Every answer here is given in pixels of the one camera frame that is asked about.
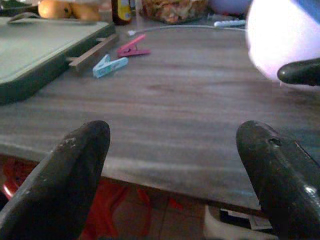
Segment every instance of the cutting board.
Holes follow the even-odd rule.
[[[106,22],[8,19],[0,17],[0,104],[32,96],[68,68],[67,57],[79,57],[97,38],[116,32]]]

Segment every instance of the wooden table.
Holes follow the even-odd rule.
[[[118,46],[127,29],[118,28]],[[103,176],[251,213],[260,207],[237,152],[241,123],[267,123],[320,159],[319,89],[265,79],[244,32],[161,30],[139,47],[152,53],[112,75],[69,70],[34,97],[0,106],[0,153],[40,161],[66,133],[104,120],[111,145]]]

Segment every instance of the bottle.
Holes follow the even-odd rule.
[[[126,25],[131,22],[129,0],[112,0],[112,20],[116,25]]]

